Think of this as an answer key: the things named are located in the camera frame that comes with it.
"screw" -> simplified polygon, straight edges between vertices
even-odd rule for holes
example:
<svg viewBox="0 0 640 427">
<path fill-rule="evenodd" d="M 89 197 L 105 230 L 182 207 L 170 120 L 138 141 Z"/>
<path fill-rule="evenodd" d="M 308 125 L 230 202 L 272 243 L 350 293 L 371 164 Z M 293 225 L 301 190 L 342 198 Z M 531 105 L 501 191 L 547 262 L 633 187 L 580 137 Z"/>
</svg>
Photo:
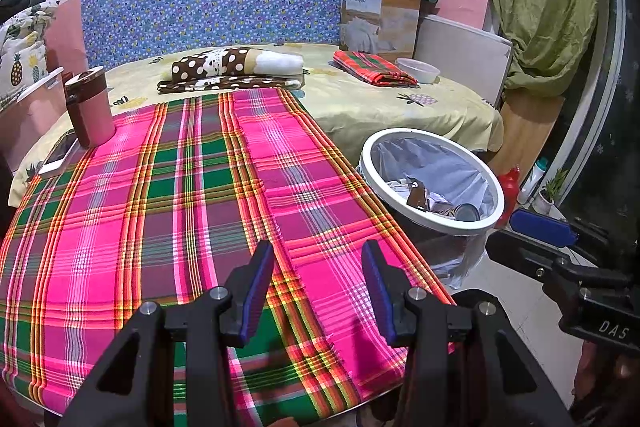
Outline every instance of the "screw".
<svg viewBox="0 0 640 427">
<path fill-rule="evenodd" d="M 224 299 L 227 295 L 229 295 L 229 290 L 227 290 L 224 286 L 216 286 L 209 291 L 209 297 L 211 297 L 214 301 L 222 301 L 222 299 Z"/>
<path fill-rule="evenodd" d="M 427 296 L 427 291 L 424 288 L 420 288 L 418 286 L 412 286 L 409 288 L 409 296 L 414 301 L 421 301 Z"/>
<path fill-rule="evenodd" d="M 482 301 L 478 305 L 478 309 L 482 315 L 493 315 L 496 311 L 495 304 L 487 301 Z"/>
<path fill-rule="evenodd" d="M 151 315 L 158 309 L 158 305 L 153 301 L 145 301 L 140 304 L 140 312 L 145 315 Z"/>
</svg>

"wooden panel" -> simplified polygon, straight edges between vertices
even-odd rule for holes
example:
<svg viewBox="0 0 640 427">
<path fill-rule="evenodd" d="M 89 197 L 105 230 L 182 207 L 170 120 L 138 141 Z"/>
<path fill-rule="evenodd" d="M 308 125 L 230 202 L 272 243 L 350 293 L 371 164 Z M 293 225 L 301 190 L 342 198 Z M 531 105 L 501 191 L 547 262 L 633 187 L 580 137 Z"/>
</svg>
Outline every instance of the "wooden panel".
<svg viewBox="0 0 640 427">
<path fill-rule="evenodd" d="M 504 121 L 504 142 L 487 163 L 495 174 L 505 174 L 519 165 L 522 182 L 538 159 L 558 119 L 564 98 L 535 96 L 527 89 L 504 92 L 504 105 L 500 111 Z"/>
</svg>

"smartphone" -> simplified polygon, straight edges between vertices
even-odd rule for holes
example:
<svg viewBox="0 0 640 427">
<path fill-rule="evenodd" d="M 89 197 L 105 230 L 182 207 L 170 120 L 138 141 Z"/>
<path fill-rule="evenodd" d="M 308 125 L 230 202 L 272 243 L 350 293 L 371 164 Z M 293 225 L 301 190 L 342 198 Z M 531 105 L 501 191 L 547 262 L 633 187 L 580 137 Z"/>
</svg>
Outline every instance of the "smartphone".
<svg viewBox="0 0 640 427">
<path fill-rule="evenodd" d="M 38 174 L 44 178 L 62 174 L 78 147 L 78 137 L 75 131 L 71 130 L 63 134 L 47 159 L 44 160 Z"/>
</svg>

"bed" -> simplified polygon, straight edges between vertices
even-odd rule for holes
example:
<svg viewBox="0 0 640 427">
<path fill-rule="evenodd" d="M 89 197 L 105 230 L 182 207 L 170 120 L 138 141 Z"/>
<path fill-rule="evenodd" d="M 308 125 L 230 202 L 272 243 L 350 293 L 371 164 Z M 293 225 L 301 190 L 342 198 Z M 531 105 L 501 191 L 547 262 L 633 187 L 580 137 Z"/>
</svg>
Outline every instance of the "bed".
<svg viewBox="0 0 640 427">
<path fill-rule="evenodd" d="M 320 128 L 352 165 L 373 133 L 391 127 L 434 132 L 472 151 L 500 149 L 500 114 L 479 95 L 447 78 L 419 89 L 374 87 L 329 64 L 337 47 L 330 44 L 261 44 L 262 49 L 301 54 L 305 83 L 293 92 Z M 158 94 L 156 86 L 171 64 L 199 48 L 123 64 L 106 73 L 114 115 L 159 102 L 201 96 L 201 92 Z M 28 186 L 57 140 L 71 128 L 65 113 L 27 153 L 15 173 L 9 205 L 18 207 Z"/>
<path fill-rule="evenodd" d="M 206 94 L 114 120 L 108 142 L 33 180 L 0 248 L 10 387 L 63 413 L 141 302 L 192 301 L 261 239 L 276 258 L 266 305 L 249 344 L 228 349 L 239 425 L 306 425 L 399 384 L 406 350 L 378 333 L 364 242 L 377 240 L 412 284 L 452 299 L 290 92 Z M 178 343 L 176 425 L 185 353 Z"/>
</svg>

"white bottle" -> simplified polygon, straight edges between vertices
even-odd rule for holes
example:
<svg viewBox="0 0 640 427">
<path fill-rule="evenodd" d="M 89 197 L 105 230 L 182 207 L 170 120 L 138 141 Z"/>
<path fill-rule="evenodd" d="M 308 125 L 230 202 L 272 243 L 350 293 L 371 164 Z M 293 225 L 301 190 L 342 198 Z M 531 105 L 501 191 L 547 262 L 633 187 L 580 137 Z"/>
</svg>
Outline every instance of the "white bottle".
<svg viewBox="0 0 640 427">
<path fill-rule="evenodd" d="M 538 182 L 542 179 L 542 176 L 546 172 L 546 158 L 540 158 L 531 169 L 527 180 L 522 185 L 517 200 L 519 204 L 525 204 L 529 201 L 529 198 L 533 194 Z"/>
</svg>

